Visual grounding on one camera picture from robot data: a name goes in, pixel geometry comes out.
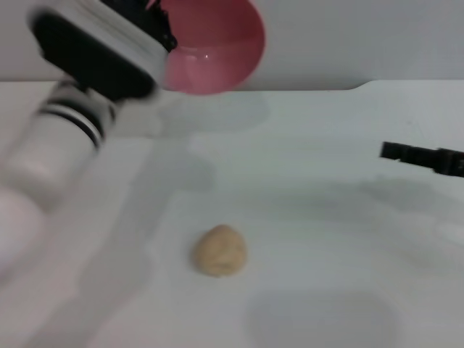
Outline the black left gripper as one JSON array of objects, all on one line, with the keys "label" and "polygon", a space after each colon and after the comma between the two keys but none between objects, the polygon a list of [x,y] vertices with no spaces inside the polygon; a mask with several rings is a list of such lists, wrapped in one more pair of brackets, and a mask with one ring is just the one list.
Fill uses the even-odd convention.
[{"label": "black left gripper", "polygon": [[162,45],[167,51],[172,51],[178,46],[168,14],[161,7],[161,1],[149,5],[149,1],[106,0],[104,4],[151,37],[162,38]]}]

